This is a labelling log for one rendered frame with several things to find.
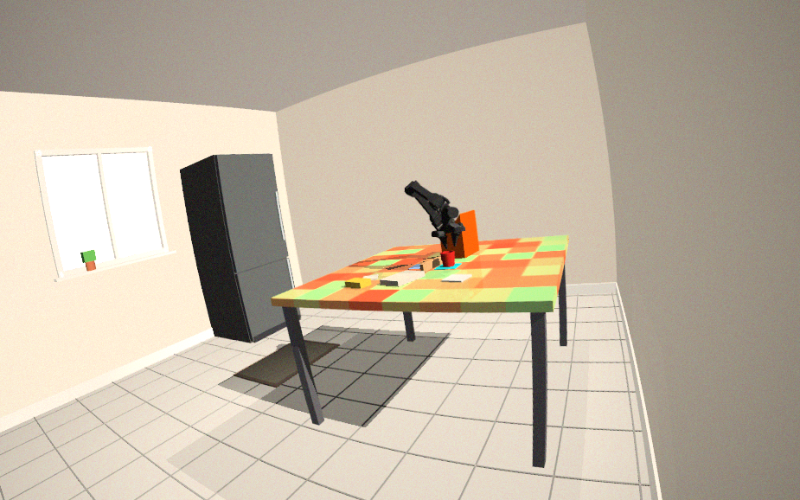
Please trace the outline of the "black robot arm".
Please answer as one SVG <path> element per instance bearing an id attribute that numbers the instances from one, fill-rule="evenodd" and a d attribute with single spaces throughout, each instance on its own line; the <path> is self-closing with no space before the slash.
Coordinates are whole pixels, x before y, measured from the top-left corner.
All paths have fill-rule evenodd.
<path id="1" fill-rule="evenodd" d="M 450 207 L 449 204 L 451 202 L 448 199 L 437 193 L 430 192 L 421 186 L 418 181 L 411 181 L 405 187 L 405 193 L 416 198 L 416 201 L 430 215 L 430 221 L 437 230 L 442 230 L 443 228 L 442 218 L 458 217 L 458 209 Z M 446 231 L 452 231 L 453 233 L 460 233 L 463 228 L 464 224 L 462 222 L 455 223 L 455 221 L 452 221 L 452 223 L 447 222 L 446 225 Z"/>

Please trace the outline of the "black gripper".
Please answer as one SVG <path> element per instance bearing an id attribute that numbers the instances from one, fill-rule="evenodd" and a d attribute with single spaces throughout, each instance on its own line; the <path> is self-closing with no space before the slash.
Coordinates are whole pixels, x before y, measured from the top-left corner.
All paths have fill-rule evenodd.
<path id="1" fill-rule="evenodd" d="M 446 236 L 446 234 L 451 233 L 451 237 L 452 237 L 452 240 L 453 240 L 454 247 L 457 244 L 458 236 L 461 234 L 461 233 L 453 233 L 452 231 L 446 231 L 447 222 L 452 223 L 452 221 L 454 221 L 454 219 L 452 219 L 452 218 L 442 218 L 442 220 L 441 220 L 441 222 L 443 222 L 442 230 L 432 231 L 432 237 L 439 238 L 441 240 L 441 242 L 443 243 L 443 245 L 445 246 L 445 249 L 448 249 L 448 245 L 447 245 L 447 237 L 448 236 Z"/>

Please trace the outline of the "yellow rectangular block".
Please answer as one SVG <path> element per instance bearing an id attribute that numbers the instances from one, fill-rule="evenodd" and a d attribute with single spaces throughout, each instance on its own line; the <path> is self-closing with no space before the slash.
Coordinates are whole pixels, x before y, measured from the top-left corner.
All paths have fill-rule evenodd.
<path id="1" fill-rule="evenodd" d="M 371 279 L 353 278 L 345 281 L 346 288 L 362 289 L 371 285 Z"/>

